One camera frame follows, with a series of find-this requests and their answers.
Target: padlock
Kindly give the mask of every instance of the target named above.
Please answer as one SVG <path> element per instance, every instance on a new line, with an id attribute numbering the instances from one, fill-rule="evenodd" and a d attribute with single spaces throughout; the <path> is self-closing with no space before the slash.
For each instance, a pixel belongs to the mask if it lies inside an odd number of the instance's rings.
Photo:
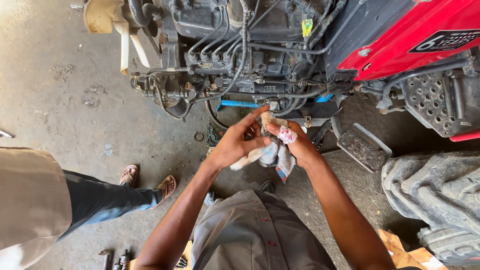
<path id="1" fill-rule="evenodd" d="M 305 123 L 303 123 L 303 125 L 306 127 L 306 128 L 309 128 L 312 126 L 312 118 L 310 116 L 306 116 L 305 117 Z"/>

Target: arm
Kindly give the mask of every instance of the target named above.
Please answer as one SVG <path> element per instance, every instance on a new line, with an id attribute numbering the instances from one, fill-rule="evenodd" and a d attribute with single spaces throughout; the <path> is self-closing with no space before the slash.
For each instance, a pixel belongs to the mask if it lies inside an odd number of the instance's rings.
<path id="1" fill-rule="evenodd" d="M 202 162 L 196 175 L 166 215 L 150 234 L 138 255 L 135 270 L 173 269 L 192 233 L 205 196 L 220 171 L 259 147 L 270 144 L 270 138 L 260 136 L 260 125 L 255 119 L 268 106 L 251 112 L 231 126 L 208 158 Z M 244 141 L 244 134 L 253 131 L 257 137 Z"/>
<path id="2" fill-rule="evenodd" d="M 297 158 L 297 164 L 307 172 L 328 226 L 350 267 L 359 270 L 395 269 L 377 233 L 350 200 L 325 159 L 297 123 L 289 121 L 288 125 L 298 134 L 297 140 L 288 144 L 288 148 Z M 280 129 L 275 124 L 268 128 L 274 135 Z"/>

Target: hand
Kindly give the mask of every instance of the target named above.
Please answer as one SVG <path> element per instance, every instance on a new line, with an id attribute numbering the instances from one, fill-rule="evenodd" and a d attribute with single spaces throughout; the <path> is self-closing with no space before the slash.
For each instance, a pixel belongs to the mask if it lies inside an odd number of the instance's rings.
<path id="1" fill-rule="evenodd" d="M 300 167 L 307 169 L 308 167 L 316 164 L 318 159 L 321 158 L 321 155 L 318 153 L 317 149 L 315 149 L 315 146 L 313 146 L 297 122 L 287 122 L 288 127 L 298 135 L 297 140 L 295 140 L 293 143 L 287 144 L 287 147 L 297 159 L 297 164 Z M 270 123 L 268 124 L 268 131 L 277 136 L 278 132 L 280 132 L 280 126 Z"/>
<path id="2" fill-rule="evenodd" d="M 272 141 L 269 137 L 261 136 L 262 127 L 255 120 L 269 108 L 270 106 L 260 107 L 249 113 L 240 122 L 229 127 L 202 164 L 206 163 L 221 170 L 237 162 L 241 157 L 248 156 L 250 151 L 269 145 Z M 245 133 L 253 133 L 255 138 L 245 141 Z"/>

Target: tractor tire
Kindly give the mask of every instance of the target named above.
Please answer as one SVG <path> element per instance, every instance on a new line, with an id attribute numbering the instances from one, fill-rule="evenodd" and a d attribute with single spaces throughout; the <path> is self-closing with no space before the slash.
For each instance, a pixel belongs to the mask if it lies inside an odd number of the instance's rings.
<path id="1" fill-rule="evenodd" d="M 444 265 L 479 265 L 480 234 L 450 228 L 422 228 L 420 244 Z"/>
<path id="2" fill-rule="evenodd" d="M 434 228 L 480 235 L 480 152 L 415 154 L 390 159 L 382 168 L 390 205 Z"/>

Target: person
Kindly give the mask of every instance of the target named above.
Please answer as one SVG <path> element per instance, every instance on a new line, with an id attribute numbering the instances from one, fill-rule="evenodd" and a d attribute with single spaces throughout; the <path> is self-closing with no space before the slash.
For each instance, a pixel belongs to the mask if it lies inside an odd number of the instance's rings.
<path id="1" fill-rule="evenodd" d="M 251 150 L 269 145 L 260 136 L 255 119 L 269 109 L 261 107 L 231 126 L 139 253 L 135 270 L 173 269 L 191 236 L 202 201 L 218 173 Z M 297 164 L 308 174 L 333 236 L 353 269 L 395 269 L 382 241 L 350 200 L 335 174 L 308 140 L 300 126 L 288 122 L 298 134 L 288 144 Z M 256 138 L 244 141 L 245 132 Z M 268 131 L 277 135 L 278 125 Z M 193 235 L 194 270 L 220 269 L 336 269 L 322 244 L 286 203 L 267 192 L 241 191 L 217 199 L 196 226 Z"/>
<path id="2" fill-rule="evenodd" d="M 154 190 L 135 188 L 138 173 L 129 165 L 109 184 L 62 170 L 47 152 L 0 147 L 0 269 L 26 269 L 78 227 L 154 209 L 175 191 L 171 175 Z"/>

